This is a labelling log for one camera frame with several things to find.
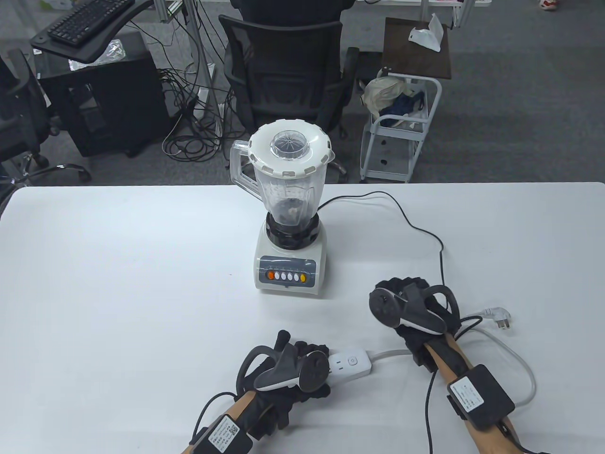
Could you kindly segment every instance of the blender handle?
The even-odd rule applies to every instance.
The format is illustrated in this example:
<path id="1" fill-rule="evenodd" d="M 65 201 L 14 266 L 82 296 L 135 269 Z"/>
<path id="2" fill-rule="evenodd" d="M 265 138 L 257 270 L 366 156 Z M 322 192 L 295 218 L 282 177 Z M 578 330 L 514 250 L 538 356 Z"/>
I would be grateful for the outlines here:
<path id="1" fill-rule="evenodd" d="M 231 181 L 257 199 L 262 200 L 260 193 L 258 192 L 258 184 L 256 181 L 247 175 L 244 175 L 241 171 L 241 157 L 248 156 L 248 150 L 248 142 L 243 140 L 236 140 L 233 145 L 231 145 L 231 155 L 229 156 L 229 173 L 231 174 Z"/>

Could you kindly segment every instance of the white rolling cart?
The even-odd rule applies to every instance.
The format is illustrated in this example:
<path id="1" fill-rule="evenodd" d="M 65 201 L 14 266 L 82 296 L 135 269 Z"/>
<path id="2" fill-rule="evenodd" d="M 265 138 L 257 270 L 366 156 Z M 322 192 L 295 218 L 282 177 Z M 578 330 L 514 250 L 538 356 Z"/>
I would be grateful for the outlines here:
<path id="1" fill-rule="evenodd" d="M 359 159 L 361 182 L 369 177 L 409 183 L 441 98 L 441 83 L 432 77 L 391 72 L 380 72 L 378 77 L 383 75 L 405 79 L 415 93 L 423 91 L 424 106 L 412 116 L 388 114 L 374 120 L 372 114 L 368 114 Z M 436 93 L 430 102 L 429 94 L 432 90 L 429 88 L 432 85 L 436 88 Z M 382 126 L 382 121 L 388 119 L 401 123 L 392 128 Z"/>

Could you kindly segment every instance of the shoe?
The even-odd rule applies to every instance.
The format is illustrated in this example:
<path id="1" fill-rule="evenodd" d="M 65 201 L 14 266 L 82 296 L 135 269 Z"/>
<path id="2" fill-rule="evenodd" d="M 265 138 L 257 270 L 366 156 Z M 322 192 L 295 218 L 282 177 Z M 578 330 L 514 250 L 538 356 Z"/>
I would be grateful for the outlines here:
<path id="1" fill-rule="evenodd" d="M 559 7 L 559 0 L 540 0 L 540 8 L 544 11 L 554 11 Z"/>

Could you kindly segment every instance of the black glove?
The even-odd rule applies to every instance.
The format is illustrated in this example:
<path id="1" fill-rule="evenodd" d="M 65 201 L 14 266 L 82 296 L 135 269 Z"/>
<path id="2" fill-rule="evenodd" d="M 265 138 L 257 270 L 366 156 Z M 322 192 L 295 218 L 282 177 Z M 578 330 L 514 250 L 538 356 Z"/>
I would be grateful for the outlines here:
<path id="1" fill-rule="evenodd" d="M 376 288 L 384 288 L 395 294 L 401 294 L 410 284 L 416 284 L 420 289 L 426 289 L 429 287 L 427 281 L 419 277 L 407 277 L 405 279 L 394 277 L 391 280 L 379 282 L 376 285 Z M 447 332 L 450 334 L 454 335 L 460 329 L 460 315 L 452 314 L 450 311 L 445 309 L 445 307 L 439 304 L 434 296 L 431 295 L 425 299 L 425 306 L 429 311 L 433 312 L 444 320 L 447 326 Z M 412 352 L 416 364 L 419 366 L 426 366 L 431 372 L 437 370 L 437 365 L 424 344 L 433 341 L 436 338 L 444 339 L 443 335 L 435 336 L 433 334 L 428 334 L 404 325 L 400 325 L 399 327 L 395 328 L 395 331 L 399 336 L 404 338 L 405 345 Z"/>
<path id="2" fill-rule="evenodd" d="M 290 333 L 281 330 L 277 335 L 274 349 L 278 352 L 283 351 L 286 344 L 290 341 Z M 315 350 L 319 350 L 326 356 L 329 355 L 328 347 L 325 345 L 307 344 L 306 342 L 296 342 L 294 346 L 297 349 L 298 357 L 301 358 Z M 260 366 L 253 372 L 246 375 L 241 385 L 244 393 L 254 390 L 254 380 L 265 370 L 275 367 L 275 361 L 272 358 L 265 359 Z M 249 406 L 243 415 L 248 421 L 250 427 L 248 433 L 257 440 L 260 440 L 264 435 L 271 435 L 275 431 L 275 427 L 283 429 L 290 423 L 288 413 L 292 410 L 292 406 L 297 402 L 305 402 L 308 399 L 320 399 L 330 395 L 330 387 L 324 384 L 317 391 L 305 393 L 298 386 L 292 388 L 280 388 L 273 391 L 256 391 L 254 402 Z"/>

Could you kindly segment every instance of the blender jar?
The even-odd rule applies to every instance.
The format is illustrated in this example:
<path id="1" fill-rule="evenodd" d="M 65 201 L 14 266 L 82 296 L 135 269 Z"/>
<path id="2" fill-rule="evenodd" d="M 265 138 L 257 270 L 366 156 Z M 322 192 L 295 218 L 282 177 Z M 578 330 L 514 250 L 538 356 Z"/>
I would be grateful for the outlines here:
<path id="1" fill-rule="evenodd" d="M 256 182 L 241 172 L 242 154 L 252 162 Z M 234 183 L 259 197 L 275 222 L 302 230 L 317 213 L 334 153 L 320 127 L 303 120 L 278 120 L 261 126 L 250 141 L 236 141 L 231 158 Z"/>

